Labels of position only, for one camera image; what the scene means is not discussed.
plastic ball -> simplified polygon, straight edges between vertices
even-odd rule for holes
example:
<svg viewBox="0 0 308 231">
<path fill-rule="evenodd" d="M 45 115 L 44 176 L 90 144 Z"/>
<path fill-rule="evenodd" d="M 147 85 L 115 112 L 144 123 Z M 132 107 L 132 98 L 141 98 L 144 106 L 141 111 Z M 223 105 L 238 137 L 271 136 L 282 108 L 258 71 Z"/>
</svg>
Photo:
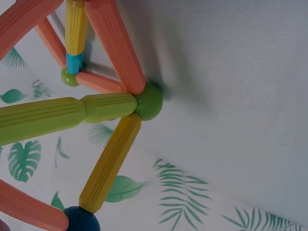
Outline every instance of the plastic ball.
<svg viewBox="0 0 308 231">
<path fill-rule="evenodd" d="M 74 87 L 74 86 L 78 86 L 79 85 L 79 83 L 76 80 L 76 75 L 69 74 L 67 72 L 66 68 L 62 69 L 61 77 L 62 77 L 63 83 L 65 83 L 66 85 L 68 85 L 70 87 Z"/>
<path fill-rule="evenodd" d="M 63 210 L 69 220 L 66 231 L 101 231 L 100 224 L 94 214 L 79 206 L 72 206 Z"/>
<path fill-rule="evenodd" d="M 153 83 L 146 83 L 144 91 L 135 95 L 135 98 L 138 105 L 134 113 L 139 115 L 143 121 L 153 119 L 162 109 L 162 92 Z"/>
</svg>

dark blue connector ball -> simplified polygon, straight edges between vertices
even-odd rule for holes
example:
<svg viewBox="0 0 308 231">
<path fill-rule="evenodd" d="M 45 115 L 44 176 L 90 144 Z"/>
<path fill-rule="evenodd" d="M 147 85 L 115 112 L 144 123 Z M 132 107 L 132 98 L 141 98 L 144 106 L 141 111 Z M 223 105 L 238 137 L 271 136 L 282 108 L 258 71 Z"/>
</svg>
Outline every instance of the dark blue connector ball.
<svg viewBox="0 0 308 231">
<path fill-rule="evenodd" d="M 100 224 L 94 214 L 79 206 L 72 206 L 63 210 L 69 220 L 66 231 L 101 231 Z"/>
</svg>

monstera leaf print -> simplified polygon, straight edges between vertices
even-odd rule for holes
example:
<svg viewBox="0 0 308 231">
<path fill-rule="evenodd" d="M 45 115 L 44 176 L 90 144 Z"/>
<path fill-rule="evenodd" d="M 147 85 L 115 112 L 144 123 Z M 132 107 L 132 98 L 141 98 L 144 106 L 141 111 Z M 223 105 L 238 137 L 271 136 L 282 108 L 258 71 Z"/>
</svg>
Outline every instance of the monstera leaf print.
<svg viewBox="0 0 308 231">
<path fill-rule="evenodd" d="M 136 182 L 125 176 L 117 176 L 105 201 L 120 202 L 136 196 L 149 182 Z"/>
<path fill-rule="evenodd" d="M 15 48 L 12 48 L 3 58 L 2 62 L 8 68 L 19 68 L 25 67 L 26 63 L 23 61 L 22 57 L 18 54 Z"/>
<path fill-rule="evenodd" d="M 27 182 L 37 169 L 40 152 L 41 145 L 38 141 L 26 143 L 25 148 L 21 143 L 15 143 L 8 157 L 11 176 L 18 181 Z"/>
<path fill-rule="evenodd" d="M 155 162 L 154 168 L 159 171 L 160 183 L 165 188 L 159 205 L 166 210 L 161 214 L 162 220 L 159 223 L 172 222 L 173 231 L 179 220 L 184 219 L 197 230 L 196 222 L 203 224 L 200 217 L 207 216 L 206 211 L 209 210 L 204 202 L 212 200 L 207 195 L 207 183 L 170 163 L 164 163 L 162 159 Z"/>
<path fill-rule="evenodd" d="M 238 227 L 241 231 L 301 231 L 302 227 L 286 219 L 253 208 L 250 213 L 245 209 L 235 207 L 237 218 L 229 218 L 222 215 L 226 220 Z"/>
<path fill-rule="evenodd" d="M 93 145 L 105 146 L 113 132 L 104 124 L 94 124 L 88 131 L 88 140 Z"/>
</svg>

ridged plastic rod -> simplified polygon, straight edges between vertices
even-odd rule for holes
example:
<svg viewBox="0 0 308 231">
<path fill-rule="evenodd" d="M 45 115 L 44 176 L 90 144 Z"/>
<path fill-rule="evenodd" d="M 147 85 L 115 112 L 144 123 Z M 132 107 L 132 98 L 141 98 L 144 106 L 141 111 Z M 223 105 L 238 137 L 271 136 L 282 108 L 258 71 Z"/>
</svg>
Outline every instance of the ridged plastic rod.
<svg viewBox="0 0 308 231">
<path fill-rule="evenodd" d="M 99 93 L 126 92 L 122 83 L 114 79 L 98 75 L 91 71 L 81 71 L 76 75 L 76 80 L 80 85 L 86 86 Z"/>
<path fill-rule="evenodd" d="M 18 0 L 0 16 L 0 60 L 63 0 Z"/>
<path fill-rule="evenodd" d="M 0 108 L 0 146 L 73 128 L 86 117 L 80 100 L 60 98 Z"/>
<path fill-rule="evenodd" d="M 80 207 L 91 213 L 102 207 L 140 128 L 137 114 L 120 120 L 79 197 Z"/>
<path fill-rule="evenodd" d="M 0 211 L 47 231 L 65 231 L 68 218 L 63 211 L 47 205 L 0 179 Z"/>
<path fill-rule="evenodd" d="M 60 41 L 58 35 L 51 26 L 48 18 L 44 18 L 35 27 L 38 35 L 41 37 L 50 53 L 53 55 L 57 63 L 66 68 L 66 50 L 63 43 Z"/>
<path fill-rule="evenodd" d="M 86 14 L 126 90 L 143 92 L 145 77 L 115 0 L 85 2 Z"/>
<path fill-rule="evenodd" d="M 83 1 L 66 0 L 65 48 L 68 73 L 75 75 L 82 68 L 88 19 Z"/>
<path fill-rule="evenodd" d="M 131 114 L 137 107 L 128 93 L 88 95 L 23 103 L 0 108 L 0 146 Z"/>
</svg>

wallpaper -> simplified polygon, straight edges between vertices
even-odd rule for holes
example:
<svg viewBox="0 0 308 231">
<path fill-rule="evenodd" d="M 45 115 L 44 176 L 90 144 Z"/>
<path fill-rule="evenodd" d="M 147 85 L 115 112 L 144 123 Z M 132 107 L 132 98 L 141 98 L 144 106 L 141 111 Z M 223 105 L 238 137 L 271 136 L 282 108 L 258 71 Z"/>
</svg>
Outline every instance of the wallpaper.
<svg viewBox="0 0 308 231">
<path fill-rule="evenodd" d="M 0 106 L 56 98 L 12 49 L 0 64 Z M 0 177 L 59 209 L 78 197 L 115 121 L 75 128 L 0 147 Z M 292 221 L 227 195 L 189 169 L 133 145 L 102 209 L 104 231 L 306 231 Z M 12 231 L 40 230 L 0 212 Z"/>
</svg>

